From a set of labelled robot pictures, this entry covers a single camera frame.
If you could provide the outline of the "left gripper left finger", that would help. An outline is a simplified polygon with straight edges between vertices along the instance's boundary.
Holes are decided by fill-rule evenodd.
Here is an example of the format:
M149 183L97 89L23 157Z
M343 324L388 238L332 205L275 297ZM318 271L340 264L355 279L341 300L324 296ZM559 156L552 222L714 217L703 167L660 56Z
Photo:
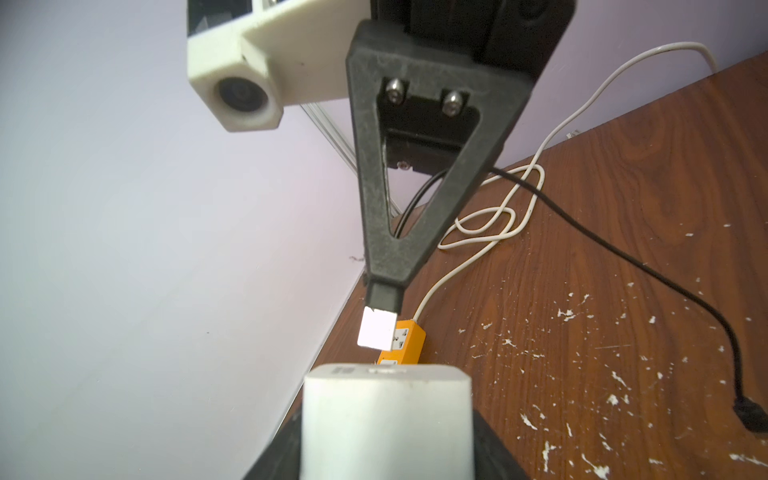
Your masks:
M297 410L244 475L244 480L300 479L301 421L301 410Z

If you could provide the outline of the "white USB charger adapter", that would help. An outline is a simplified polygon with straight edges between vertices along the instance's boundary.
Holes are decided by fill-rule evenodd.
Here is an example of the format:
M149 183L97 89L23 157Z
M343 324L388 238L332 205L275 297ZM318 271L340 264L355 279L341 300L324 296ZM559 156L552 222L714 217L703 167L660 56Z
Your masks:
M327 364L304 380L303 479L472 479L471 379L446 365Z

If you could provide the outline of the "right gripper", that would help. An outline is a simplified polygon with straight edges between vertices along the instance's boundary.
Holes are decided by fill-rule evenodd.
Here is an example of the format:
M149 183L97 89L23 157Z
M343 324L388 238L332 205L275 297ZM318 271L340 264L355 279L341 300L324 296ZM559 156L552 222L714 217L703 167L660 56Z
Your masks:
M346 59L367 306L405 290L498 159L576 10L573 1L374 1ZM387 168L446 170L406 236Z

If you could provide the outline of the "orange power strip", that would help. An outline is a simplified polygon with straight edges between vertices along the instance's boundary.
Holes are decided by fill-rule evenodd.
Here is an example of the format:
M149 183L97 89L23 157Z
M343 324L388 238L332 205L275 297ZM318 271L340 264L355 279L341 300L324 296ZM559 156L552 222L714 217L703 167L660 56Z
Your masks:
M377 364L417 364L421 356L425 339L425 331L415 321L398 320L391 349L380 353Z

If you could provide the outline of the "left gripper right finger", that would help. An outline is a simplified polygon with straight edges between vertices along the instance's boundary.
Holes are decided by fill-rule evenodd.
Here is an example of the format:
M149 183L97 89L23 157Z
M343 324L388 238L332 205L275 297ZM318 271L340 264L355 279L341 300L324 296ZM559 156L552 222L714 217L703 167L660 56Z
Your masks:
M478 410L473 411L475 480L527 480L528 475Z

